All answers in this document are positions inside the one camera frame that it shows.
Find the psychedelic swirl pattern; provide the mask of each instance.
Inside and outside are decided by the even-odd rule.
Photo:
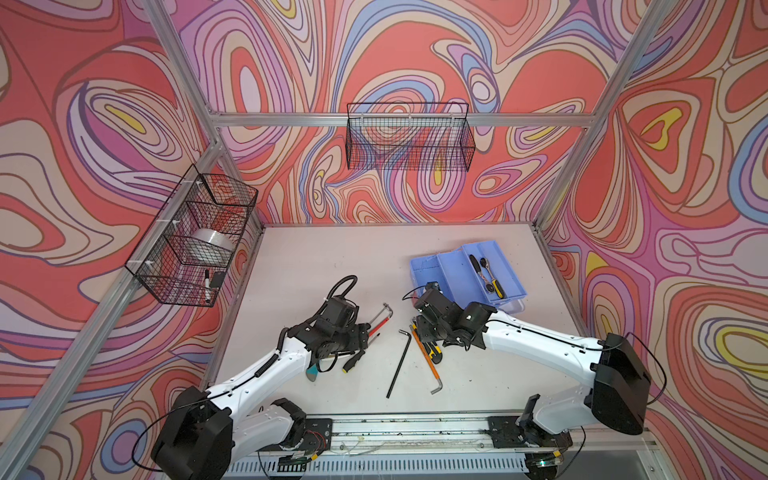
[[[589,331],[664,364],[682,478],[768,478],[767,74],[764,3],[679,2],[546,225]]]
[[[87,3],[0,3],[0,441],[207,146],[141,2]],[[139,477],[126,452],[199,385],[254,241],[213,309],[137,293],[25,478]]]
[[[467,101],[590,112],[635,2],[189,2],[172,15],[215,111],[346,111]],[[344,128],[222,130],[265,223],[530,221],[577,129],[477,127],[469,173],[349,172]]]

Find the vented panel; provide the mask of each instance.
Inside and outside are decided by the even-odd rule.
[[[277,457],[261,455],[270,477],[302,475],[298,470],[277,471]],[[320,456],[306,466],[304,476],[414,475],[448,473],[525,473],[524,453],[473,453],[424,455],[344,455]],[[233,463],[224,478],[257,478],[263,473],[256,456]]]

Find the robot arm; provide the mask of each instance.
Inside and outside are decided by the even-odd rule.
[[[422,341],[514,353],[579,382],[552,396],[528,399],[517,421],[526,443],[544,446],[553,435],[598,422],[629,435],[643,432],[650,375],[624,337],[576,337],[481,303],[462,310],[436,288],[427,288],[415,307],[421,313],[416,324]]]
[[[349,280],[346,290],[335,296]],[[306,414],[292,402],[280,399],[250,413],[320,359],[368,347],[370,325],[355,323],[359,307],[345,298],[356,282],[353,275],[341,279],[314,316],[283,329],[275,350],[241,373],[206,392],[184,390],[152,448],[155,463],[172,480],[220,478],[231,462],[267,445],[298,446]]]

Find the black wire basket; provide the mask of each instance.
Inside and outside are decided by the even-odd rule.
[[[356,102],[346,106],[350,170],[469,171],[475,138],[465,102]]]
[[[126,268],[160,303],[213,306],[258,193],[227,175],[197,172],[187,196],[147,256],[134,263],[129,260]],[[154,223],[166,206],[167,200]]]

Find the blue toolbox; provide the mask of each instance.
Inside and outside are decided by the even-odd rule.
[[[478,265],[473,266],[473,257]],[[414,287],[428,282],[439,283],[443,295],[461,308],[466,308],[470,302],[480,302],[509,314],[522,312],[525,308],[522,299],[528,295],[494,240],[467,243],[452,252],[414,258],[411,260],[411,281]],[[499,284],[504,298],[499,298],[494,287]],[[422,293],[424,289],[420,288],[416,296]]]

